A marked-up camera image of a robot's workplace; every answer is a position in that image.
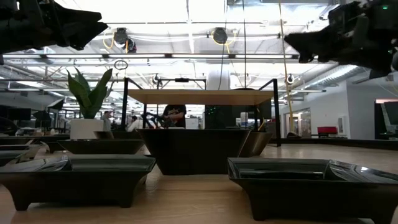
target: black metal frame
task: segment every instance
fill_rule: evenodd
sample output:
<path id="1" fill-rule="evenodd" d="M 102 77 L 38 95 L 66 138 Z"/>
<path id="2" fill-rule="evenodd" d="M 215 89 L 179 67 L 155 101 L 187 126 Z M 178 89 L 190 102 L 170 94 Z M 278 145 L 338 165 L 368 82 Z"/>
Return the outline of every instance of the black metal frame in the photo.
<path id="1" fill-rule="evenodd" d="M 269 84 L 273 84 L 274 87 L 274 108 L 275 108 L 275 128 L 276 128 L 276 146 L 279 147 L 282 145 L 282 141 L 280 138 L 280 114 L 279 114 L 279 93 L 278 93 L 278 79 L 273 78 L 269 80 L 265 85 L 260 87 L 260 91 L 267 87 Z M 256 128 L 257 125 L 257 110 L 254 110 L 254 127 Z"/>
<path id="2" fill-rule="evenodd" d="M 176 81 L 176 79 L 158 79 L 157 82 L 157 89 L 159 89 L 159 82 L 160 81 L 167 81 L 167 83 L 164 85 L 166 86 L 168 84 L 168 82 L 171 81 Z M 188 79 L 188 81 L 202 81 L 205 82 L 205 90 L 207 88 L 206 85 L 206 80 L 205 79 Z M 121 121 L 121 129 L 125 130 L 126 129 L 126 118 L 127 118 L 127 98 L 128 98 L 128 91 L 129 91 L 129 82 L 131 82 L 132 84 L 134 84 L 135 86 L 138 87 L 138 89 L 142 90 L 143 87 L 141 87 L 140 85 L 138 85 L 136 82 L 134 82 L 133 80 L 131 80 L 130 78 L 124 78 L 124 91 L 123 91 L 123 108 L 122 108 L 122 121 Z M 269 82 L 267 82 L 265 85 L 263 85 L 262 87 L 260 87 L 260 91 L 262 89 L 264 89 L 266 86 L 268 86 L 269 84 L 273 83 L 273 87 L 274 87 L 274 104 L 275 104 L 275 128 L 276 128 L 276 144 L 277 147 L 282 145 L 282 141 L 280 138 L 280 114 L 279 114 L 279 94 L 278 94 L 278 80 L 276 78 L 271 79 Z M 147 113 L 147 104 L 144 103 L 144 114 Z M 257 117 L 258 117 L 258 113 L 257 110 L 254 110 L 254 128 L 257 129 L 258 128 L 258 123 L 257 123 Z"/>

